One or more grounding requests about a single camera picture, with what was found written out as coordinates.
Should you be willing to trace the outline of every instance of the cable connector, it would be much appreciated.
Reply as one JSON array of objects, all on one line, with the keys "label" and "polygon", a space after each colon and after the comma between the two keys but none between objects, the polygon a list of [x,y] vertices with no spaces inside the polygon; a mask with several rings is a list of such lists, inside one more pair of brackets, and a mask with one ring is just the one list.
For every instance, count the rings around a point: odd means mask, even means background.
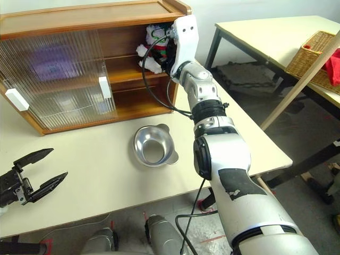
[{"label": "cable connector", "polygon": [[229,103],[223,103],[224,109],[226,109],[229,106]]},{"label": "cable connector", "polygon": [[166,31],[166,37],[167,38],[170,38],[170,39],[176,39],[177,36],[176,36],[176,31],[174,28],[171,28],[169,30]]}]

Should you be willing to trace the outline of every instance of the black tape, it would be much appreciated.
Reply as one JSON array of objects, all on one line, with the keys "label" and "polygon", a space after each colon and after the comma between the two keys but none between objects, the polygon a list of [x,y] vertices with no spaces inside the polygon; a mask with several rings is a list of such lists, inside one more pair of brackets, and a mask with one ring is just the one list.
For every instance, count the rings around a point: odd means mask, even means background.
[{"label": "black tape", "polygon": [[202,178],[211,181],[211,157],[208,143],[204,136],[195,139],[193,153],[196,172]]},{"label": "black tape", "polygon": [[203,100],[192,109],[192,117],[195,125],[205,118],[214,116],[227,116],[224,105],[219,100]]},{"label": "black tape", "polygon": [[202,135],[210,135],[210,134],[224,134],[224,133],[228,133],[228,134],[237,134],[236,130],[234,128],[232,128],[231,126],[221,126],[221,127],[212,127],[212,128],[205,128],[204,125],[201,125],[201,127],[198,127],[195,130],[195,137],[200,137]]},{"label": "black tape", "polygon": [[248,194],[267,195],[249,178],[246,170],[227,168],[218,171],[219,179],[231,200]]},{"label": "black tape", "polygon": [[[296,234],[296,230],[290,226],[286,226],[286,225],[281,225],[282,230],[285,233],[293,233]],[[233,255],[234,252],[236,251],[235,255],[241,255],[241,251],[240,251],[240,243],[244,240],[247,240],[253,236],[257,236],[257,235],[262,235],[263,232],[261,230],[261,227],[255,227],[255,228],[251,228],[245,232],[242,232],[241,234],[237,235],[234,240],[232,241],[232,248],[233,248]]]}]

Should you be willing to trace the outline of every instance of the plush toy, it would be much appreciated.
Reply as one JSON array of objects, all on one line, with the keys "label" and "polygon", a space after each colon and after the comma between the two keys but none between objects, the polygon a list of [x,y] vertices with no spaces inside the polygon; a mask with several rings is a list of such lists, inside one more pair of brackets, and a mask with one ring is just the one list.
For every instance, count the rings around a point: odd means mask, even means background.
[{"label": "plush toy", "polygon": [[[138,56],[144,57],[150,45],[153,44],[157,39],[163,37],[166,34],[166,30],[167,29],[165,27],[161,27],[159,25],[147,26],[147,46],[141,44],[137,47],[136,52],[138,53]],[[164,39],[153,47],[153,50],[157,52],[157,55],[159,55],[160,58],[166,58],[166,46],[168,41],[168,39]],[[142,67],[142,61],[140,61],[138,64],[140,67]],[[145,61],[145,68],[149,69],[153,73],[162,73],[162,68],[155,61],[151,54],[149,54]]]}]

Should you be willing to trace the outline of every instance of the table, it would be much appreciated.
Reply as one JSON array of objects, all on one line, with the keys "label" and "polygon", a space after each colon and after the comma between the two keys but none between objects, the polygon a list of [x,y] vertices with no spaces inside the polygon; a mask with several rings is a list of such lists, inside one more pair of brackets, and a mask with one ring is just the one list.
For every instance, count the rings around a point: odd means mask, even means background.
[{"label": "table", "polygon": [[[319,16],[216,23],[216,32],[205,67],[207,69],[211,68],[219,42],[224,38],[259,63],[271,69],[276,74],[276,78],[282,77],[284,79],[274,92],[277,95],[285,87],[293,86],[297,83],[298,80],[287,74],[284,69],[301,45],[318,30],[337,33],[340,30],[340,24]],[[334,117],[340,119],[339,95],[312,84],[305,87],[302,92]],[[334,142],[306,160],[292,166],[289,171],[285,171],[282,175],[267,181],[267,184],[269,187],[274,188],[338,153],[340,153],[340,146],[338,146],[337,142]]]},{"label": "table", "polygon": [[[233,118],[250,147],[250,175],[289,167],[285,155],[240,106],[217,84],[227,115]],[[54,148],[46,158],[24,168],[36,190],[44,181],[68,171],[49,195],[25,206],[12,203],[0,217],[0,236],[9,236],[105,214],[196,190],[201,177],[193,165],[193,122],[179,113],[162,114],[49,134],[39,134],[0,97],[0,174],[13,161],[42,148]],[[178,89],[176,107],[189,109],[186,93]],[[148,168],[137,162],[132,137],[145,125],[164,123],[179,154],[175,165]]]}]

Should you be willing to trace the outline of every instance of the silver bowl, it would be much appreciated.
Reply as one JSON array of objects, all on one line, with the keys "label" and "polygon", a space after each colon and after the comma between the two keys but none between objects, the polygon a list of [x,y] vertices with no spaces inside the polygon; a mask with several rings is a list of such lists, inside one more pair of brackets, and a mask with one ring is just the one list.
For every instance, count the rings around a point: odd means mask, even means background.
[{"label": "silver bowl", "polygon": [[179,159],[169,127],[165,124],[138,129],[134,135],[133,149],[138,161],[149,167],[172,165]]}]

